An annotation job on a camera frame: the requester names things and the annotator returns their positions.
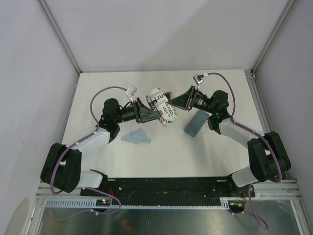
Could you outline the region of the crumpled blue cleaning cloth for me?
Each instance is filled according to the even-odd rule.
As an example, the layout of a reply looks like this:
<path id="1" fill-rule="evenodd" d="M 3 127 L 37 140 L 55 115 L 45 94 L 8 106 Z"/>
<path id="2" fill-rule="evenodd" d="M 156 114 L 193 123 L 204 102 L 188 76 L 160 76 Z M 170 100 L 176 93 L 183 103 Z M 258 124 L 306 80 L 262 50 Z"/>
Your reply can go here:
<path id="1" fill-rule="evenodd" d="M 143 128 L 130 131 L 123 135 L 121 140 L 132 144 L 151 143 L 151 139 L 147 136 Z"/>

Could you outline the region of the aluminium corner post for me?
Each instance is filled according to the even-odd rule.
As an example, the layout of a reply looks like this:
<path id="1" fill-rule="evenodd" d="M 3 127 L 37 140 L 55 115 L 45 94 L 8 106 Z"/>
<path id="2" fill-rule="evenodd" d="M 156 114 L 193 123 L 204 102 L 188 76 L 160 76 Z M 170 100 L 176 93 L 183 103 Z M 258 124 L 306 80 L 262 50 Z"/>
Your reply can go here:
<path id="1" fill-rule="evenodd" d="M 76 73 L 78 75 L 80 75 L 82 72 L 80 69 L 80 66 L 79 66 L 79 64 L 78 64 L 70 46 L 69 46 L 59 24 L 57 23 L 52 11 L 50 10 L 47 2 L 45 0 L 37 0 L 36 2 L 39 5 L 46 21 L 48 22 L 49 26 L 51 27 L 57 41 L 59 42 L 62 50 L 64 51 L 66 57 L 70 61 L 71 65 L 73 66 Z"/>
<path id="2" fill-rule="evenodd" d="M 261 64 L 265 60 L 267 54 L 269 53 L 270 49 L 274 45 L 276 39 L 280 35 L 281 31 L 283 30 L 285 24 L 287 23 L 289 17 L 291 16 L 292 12 L 294 11 L 296 5 L 298 4 L 298 0 L 288 0 L 280 13 L 276 23 L 274 24 L 273 29 L 271 30 L 264 46 L 261 49 L 252 69 L 250 70 L 251 74 L 256 74 L 257 70 L 260 68 Z"/>

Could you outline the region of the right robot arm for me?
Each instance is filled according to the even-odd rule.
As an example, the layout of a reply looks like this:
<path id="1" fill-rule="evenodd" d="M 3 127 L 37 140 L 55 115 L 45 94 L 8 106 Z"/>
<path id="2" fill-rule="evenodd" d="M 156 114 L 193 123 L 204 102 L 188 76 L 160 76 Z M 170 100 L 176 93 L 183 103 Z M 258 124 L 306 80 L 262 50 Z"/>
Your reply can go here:
<path id="1" fill-rule="evenodd" d="M 267 180 L 280 181 L 283 173 L 291 168 L 291 162 L 278 133 L 255 131 L 236 121 L 228 112 L 228 94 L 217 90 L 207 97 L 191 86 L 184 94 L 170 99 L 169 103 L 182 110 L 197 108 L 210 113 L 208 127 L 229 137 L 248 151 L 249 165 L 230 174 L 225 190 L 230 196 L 238 196 L 243 186 Z"/>

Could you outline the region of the right aluminium corner post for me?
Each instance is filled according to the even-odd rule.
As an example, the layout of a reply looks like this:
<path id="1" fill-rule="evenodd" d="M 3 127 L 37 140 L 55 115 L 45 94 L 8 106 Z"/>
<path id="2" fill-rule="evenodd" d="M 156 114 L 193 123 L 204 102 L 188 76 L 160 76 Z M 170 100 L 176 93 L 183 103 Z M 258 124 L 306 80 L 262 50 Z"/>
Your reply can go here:
<path id="1" fill-rule="evenodd" d="M 274 45 L 276 39 L 280 35 L 281 31 L 283 30 L 285 24 L 287 23 L 289 17 L 291 16 L 292 12 L 294 11 L 296 5 L 298 4 L 298 0 L 288 0 L 280 13 L 276 23 L 274 24 L 273 29 L 271 30 L 264 46 L 261 49 L 252 69 L 250 70 L 251 74 L 256 74 L 257 70 L 260 68 L 261 64 L 265 60 L 267 54 L 269 53 L 270 49 Z"/>

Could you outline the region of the blue glasses case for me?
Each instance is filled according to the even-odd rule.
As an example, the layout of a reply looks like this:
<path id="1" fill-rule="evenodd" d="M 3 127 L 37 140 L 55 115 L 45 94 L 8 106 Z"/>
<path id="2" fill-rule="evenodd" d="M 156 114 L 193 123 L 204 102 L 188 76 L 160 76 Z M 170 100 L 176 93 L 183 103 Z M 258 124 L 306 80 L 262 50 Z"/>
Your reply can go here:
<path id="1" fill-rule="evenodd" d="M 205 125 L 209 118 L 209 113 L 206 113 L 204 111 L 198 110 L 196 114 L 192 117 L 192 119 L 188 122 L 186 125 L 184 132 L 191 136 L 195 137 L 201 128 Z"/>

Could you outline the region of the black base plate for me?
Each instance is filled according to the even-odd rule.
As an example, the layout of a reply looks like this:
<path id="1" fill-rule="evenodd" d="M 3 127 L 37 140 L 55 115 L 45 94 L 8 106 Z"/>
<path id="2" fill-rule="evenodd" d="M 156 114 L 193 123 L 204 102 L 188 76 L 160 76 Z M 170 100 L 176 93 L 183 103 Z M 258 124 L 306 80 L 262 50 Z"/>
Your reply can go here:
<path id="1" fill-rule="evenodd" d="M 219 206 L 220 198 L 255 196 L 249 186 L 241 188 L 229 177 L 108 178 L 98 191 L 113 193 L 123 206 Z"/>

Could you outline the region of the newspaper print pouch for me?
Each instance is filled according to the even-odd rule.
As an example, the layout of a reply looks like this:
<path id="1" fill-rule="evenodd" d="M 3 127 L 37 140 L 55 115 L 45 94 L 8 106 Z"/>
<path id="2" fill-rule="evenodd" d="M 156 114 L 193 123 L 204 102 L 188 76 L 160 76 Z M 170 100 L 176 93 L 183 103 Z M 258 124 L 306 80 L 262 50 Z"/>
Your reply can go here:
<path id="1" fill-rule="evenodd" d="M 146 95 L 146 101 L 149 107 L 160 114 L 159 122 L 163 126 L 176 121 L 178 114 L 175 108 L 168 104 L 168 99 L 161 88 L 153 89 Z"/>

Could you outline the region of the brown sunglasses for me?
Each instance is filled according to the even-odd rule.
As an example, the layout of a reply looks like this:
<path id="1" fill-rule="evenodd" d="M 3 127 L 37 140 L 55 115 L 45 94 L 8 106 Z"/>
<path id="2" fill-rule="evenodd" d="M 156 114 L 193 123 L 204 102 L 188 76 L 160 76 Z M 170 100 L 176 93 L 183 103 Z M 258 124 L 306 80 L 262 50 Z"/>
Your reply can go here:
<path id="1" fill-rule="evenodd" d="M 165 94 L 165 96 L 167 97 L 168 100 L 171 99 L 171 97 L 172 97 L 172 92 L 165 92 L 164 94 Z"/>

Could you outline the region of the left aluminium corner post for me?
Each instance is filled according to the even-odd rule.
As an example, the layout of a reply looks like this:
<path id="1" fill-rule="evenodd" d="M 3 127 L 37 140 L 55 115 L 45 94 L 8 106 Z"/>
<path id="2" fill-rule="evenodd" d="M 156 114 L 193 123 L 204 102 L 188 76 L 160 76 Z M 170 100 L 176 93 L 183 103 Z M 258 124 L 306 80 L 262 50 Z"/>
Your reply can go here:
<path id="1" fill-rule="evenodd" d="M 79 66 L 79 64 L 78 64 L 70 46 L 69 46 L 59 24 L 57 23 L 52 11 L 50 10 L 47 2 L 45 0 L 37 0 L 36 2 L 39 5 L 46 21 L 48 22 L 49 26 L 51 27 L 57 41 L 59 42 L 62 50 L 64 51 L 66 57 L 70 61 L 71 65 L 73 66 L 76 73 L 78 75 L 80 75 L 82 72 L 80 69 L 80 66 Z"/>

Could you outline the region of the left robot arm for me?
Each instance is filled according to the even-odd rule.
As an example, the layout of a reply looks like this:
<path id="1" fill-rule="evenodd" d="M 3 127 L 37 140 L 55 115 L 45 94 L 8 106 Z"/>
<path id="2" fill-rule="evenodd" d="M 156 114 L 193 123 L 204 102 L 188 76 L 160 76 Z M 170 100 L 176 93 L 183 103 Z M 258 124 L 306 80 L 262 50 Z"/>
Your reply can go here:
<path id="1" fill-rule="evenodd" d="M 83 170 L 83 158 L 112 142 L 120 131 L 120 123 L 132 120 L 145 123 L 159 118 L 160 114 L 145 106 L 140 99 L 124 107 L 114 98 L 106 100 L 95 131 L 73 144 L 55 143 L 50 147 L 41 171 L 41 181 L 60 192 L 91 188 L 96 195 L 104 195 L 108 190 L 106 174 L 92 169 Z"/>

